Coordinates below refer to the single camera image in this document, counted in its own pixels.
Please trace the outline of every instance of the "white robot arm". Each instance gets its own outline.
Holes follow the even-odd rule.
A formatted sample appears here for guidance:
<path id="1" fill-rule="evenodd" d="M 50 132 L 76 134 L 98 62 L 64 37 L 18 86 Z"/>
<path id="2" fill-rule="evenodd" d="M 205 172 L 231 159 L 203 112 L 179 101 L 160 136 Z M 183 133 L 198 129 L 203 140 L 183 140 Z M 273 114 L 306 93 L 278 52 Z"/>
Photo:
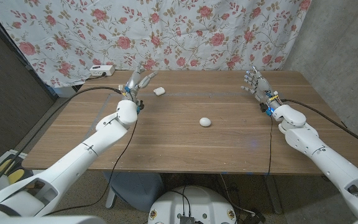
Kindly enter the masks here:
<path id="1" fill-rule="evenodd" d="M 137 90 L 146 87 L 150 79 L 157 74 L 154 72 L 146 76 L 139 87 L 141 71 L 139 65 L 127 83 L 117 111 L 103 118 L 91 137 L 47 170 L 0 191 L 0 218 L 40 217 L 55 209 L 63 195 L 94 160 L 120 140 L 137 121 L 137 114 L 143 108 L 142 102 L 136 98 Z"/>
<path id="2" fill-rule="evenodd" d="M 263 112 L 281 121 L 279 130 L 294 149 L 308 156 L 342 193 L 347 205 L 358 218 L 358 168 L 325 144 L 301 112 L 283 105 L 278 93 L 255 67 L 247 72 L 245 81 L 252 88 L 241 88 L 255 95 Z"/>

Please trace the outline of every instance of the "wooden table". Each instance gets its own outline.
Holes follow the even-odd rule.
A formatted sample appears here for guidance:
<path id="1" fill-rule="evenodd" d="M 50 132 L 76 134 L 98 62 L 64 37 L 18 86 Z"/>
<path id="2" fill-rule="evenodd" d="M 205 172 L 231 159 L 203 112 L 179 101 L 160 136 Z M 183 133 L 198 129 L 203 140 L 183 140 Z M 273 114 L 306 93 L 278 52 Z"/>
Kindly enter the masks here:
<path id="1" fill-rule="evenodd" d="M 93 86 L 117 88 L 132 72 L 115 72 L 112 77 L 87 81 Z M 260 112 L 254 96 L 240 89 L 244 72 L 161 71 L 140 90 L 145 108 L 140 112 L 130 146 L 119 160 L 117 171 L 196 172 L 265 174 L 269 169 L 270 118 Z M 299 72 L 262 72 L 284 98 L 298 100 L 339 118 Z M 155 96 L 153 89 L 166 94 Z M 86 136 L 97 122 L 116 111 L 121 96 L 109 90 L 95 90 L 75 97 L 60 113 L 23 162 L 28 169 L 46 169 Z M 307 108 L 291 104 L 304 113 L 321 139 L 358 167 L 358 140 Z M 202 117 L 212 125 L 203 128 Z M 272 174 L 321 174 L 302 153 L 291 148 L 273 121 Z M 91 170 L 112 169 L 125 148 L 133 127 L 115 146 L 100 156 Z"/>

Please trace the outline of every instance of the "white power outlet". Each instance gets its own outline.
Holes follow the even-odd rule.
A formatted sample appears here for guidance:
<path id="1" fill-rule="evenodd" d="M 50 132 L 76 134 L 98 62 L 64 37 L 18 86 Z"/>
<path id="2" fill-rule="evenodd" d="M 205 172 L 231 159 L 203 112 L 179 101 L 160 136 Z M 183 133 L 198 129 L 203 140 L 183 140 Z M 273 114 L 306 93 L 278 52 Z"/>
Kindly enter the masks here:
<path id="1" fill-rule="evenodd" d="M 111 76 L 115 69 L 112 65 L 93 65 L 92 68 L 89 70 L 92 76 L 101 76 L 103 72 L 106 72 L 106 76 Z"/>

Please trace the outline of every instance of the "concrete wall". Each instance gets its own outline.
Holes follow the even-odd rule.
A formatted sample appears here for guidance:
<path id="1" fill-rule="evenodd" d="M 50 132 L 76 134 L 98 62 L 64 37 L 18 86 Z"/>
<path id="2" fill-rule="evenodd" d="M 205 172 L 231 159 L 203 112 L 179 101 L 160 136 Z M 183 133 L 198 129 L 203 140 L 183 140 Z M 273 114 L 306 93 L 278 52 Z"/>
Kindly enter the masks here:
<path id="1" fill-rule="evenodd" d="M 358 1 L 313 0 L 283 70 L 300 71 L 358 134 Z"/>

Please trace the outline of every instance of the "white fabric backdrop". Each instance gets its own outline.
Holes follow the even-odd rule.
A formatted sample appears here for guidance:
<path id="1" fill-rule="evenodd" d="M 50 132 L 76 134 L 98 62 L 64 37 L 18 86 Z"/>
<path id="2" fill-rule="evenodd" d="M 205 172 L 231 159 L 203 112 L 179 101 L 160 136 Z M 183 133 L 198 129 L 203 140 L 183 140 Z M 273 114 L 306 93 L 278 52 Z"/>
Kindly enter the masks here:
<path id="1" fill-rule="evenodd" d="M 280 69 L 311 0 L 0 0 L 0 22 L 52 87 L 92 65 L 148 70 Z"/>

